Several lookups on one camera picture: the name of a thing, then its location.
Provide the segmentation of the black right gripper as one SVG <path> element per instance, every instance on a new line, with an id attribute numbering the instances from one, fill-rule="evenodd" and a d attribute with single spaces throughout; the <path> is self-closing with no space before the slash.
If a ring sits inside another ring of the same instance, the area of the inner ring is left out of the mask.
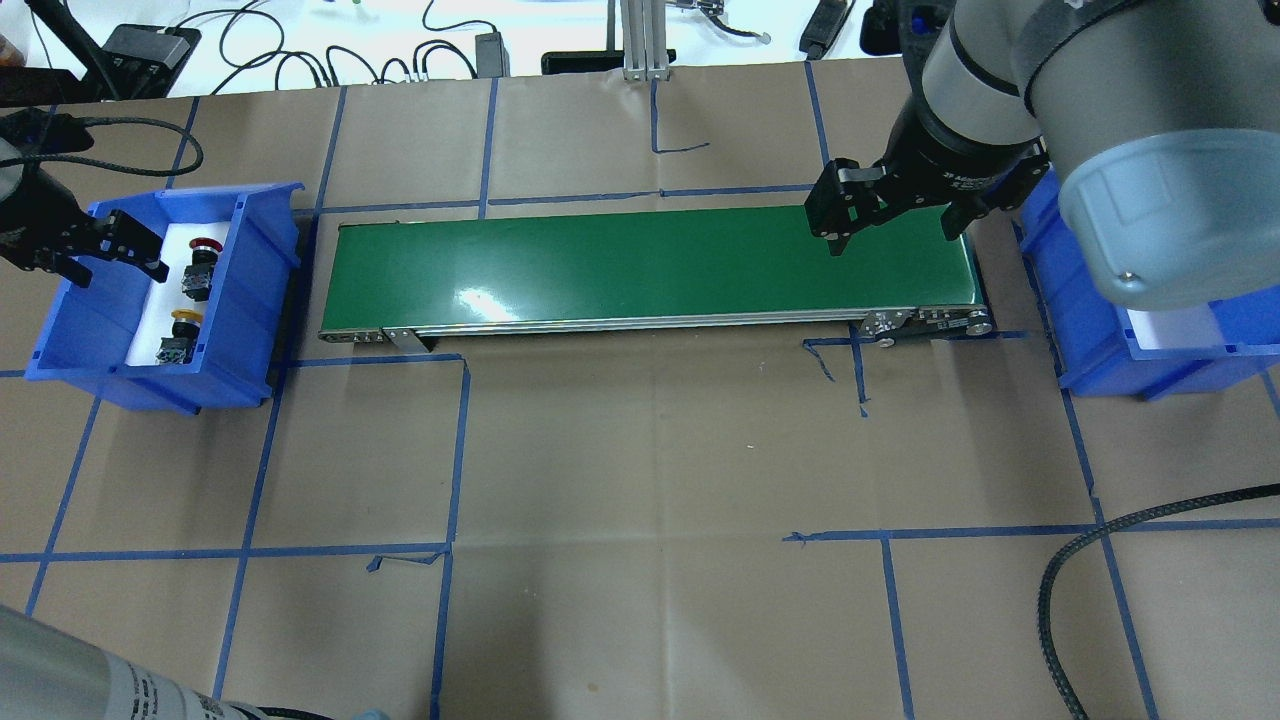
<path id="1" fill-rule="evenodd" d="M 1039 140 L 989 145 L 965 138 L 911 95 L 877 164 L 827 161 L 804 211 L 810 234 L 827 242 L 832 258 L 842 256 L 855 234 L 901 217 L 919 199 L 950 204 L 942 232 L 955 241 L 992 211 L 1019 209 L 1048 173 L 1050 155 Z"/>

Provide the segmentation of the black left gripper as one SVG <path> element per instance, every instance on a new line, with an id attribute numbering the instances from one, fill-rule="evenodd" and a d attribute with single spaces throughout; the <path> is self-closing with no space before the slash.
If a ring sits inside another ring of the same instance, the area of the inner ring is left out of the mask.
<path id="1" fill-rule="evenodd" d="M 20 270 L 58 274 L 87 288 L 93 273 L 77 260 L 91 254 L 124 263 L 165 283 L 164 238 L 123 210 L 93 219 L 74 195 L 36 165 L 3 169 L 1 255 Z"/>

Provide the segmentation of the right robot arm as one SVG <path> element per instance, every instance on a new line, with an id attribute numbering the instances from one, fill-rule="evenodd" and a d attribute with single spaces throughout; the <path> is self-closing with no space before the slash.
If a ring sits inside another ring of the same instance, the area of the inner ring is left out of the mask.
<path id="1" fill-rule="evenodd" d="M 882 158 L 828 161 L 804 202 L 832 255 L 918 208 L 955 238 L 1052 169 L 1110 302 L 1277 284 L 1275 1 L 876 1 L 864 26 L 910 94 Z"/>

